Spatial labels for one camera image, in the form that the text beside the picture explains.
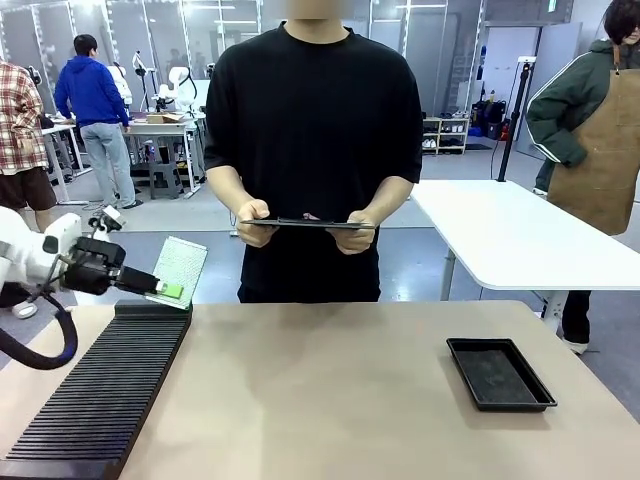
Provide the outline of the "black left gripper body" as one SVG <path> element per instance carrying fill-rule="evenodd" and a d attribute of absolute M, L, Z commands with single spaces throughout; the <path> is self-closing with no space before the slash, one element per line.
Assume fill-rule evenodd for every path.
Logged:
<path fill-rule="evenodd" d="M 118 244 L 80 237 L 70 250 L 59 284 L 67 290 L 102 295 L 111 287 L 125 257 L 125 250 Z"/>

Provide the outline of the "person's right hand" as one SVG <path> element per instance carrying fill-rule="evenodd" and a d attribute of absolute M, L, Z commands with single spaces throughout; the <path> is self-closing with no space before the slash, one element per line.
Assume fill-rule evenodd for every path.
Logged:
<path fill-rule="evenodd" d="M 266 219 L 269 215 L 267 204 L 259 199 L 245 202 L 235 213 L 236 231 L 246 245 L 262 248 L 270 242 L 277 228 L 252 224 L 252 221 Z"/>

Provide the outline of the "person's left hand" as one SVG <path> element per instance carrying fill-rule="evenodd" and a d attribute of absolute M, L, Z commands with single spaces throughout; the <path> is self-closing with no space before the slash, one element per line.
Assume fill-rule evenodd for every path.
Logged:
<path fill-rule="evenodd" d="M 365 252 L 373 244 L 377 225 L 375 218 L 367 211 L 354 211 L 350 214 L 348 223 L 359 223 L 365 228 L 359 229 L 328 229 L 337 248 L 345 255 L 356 255 Z"/>

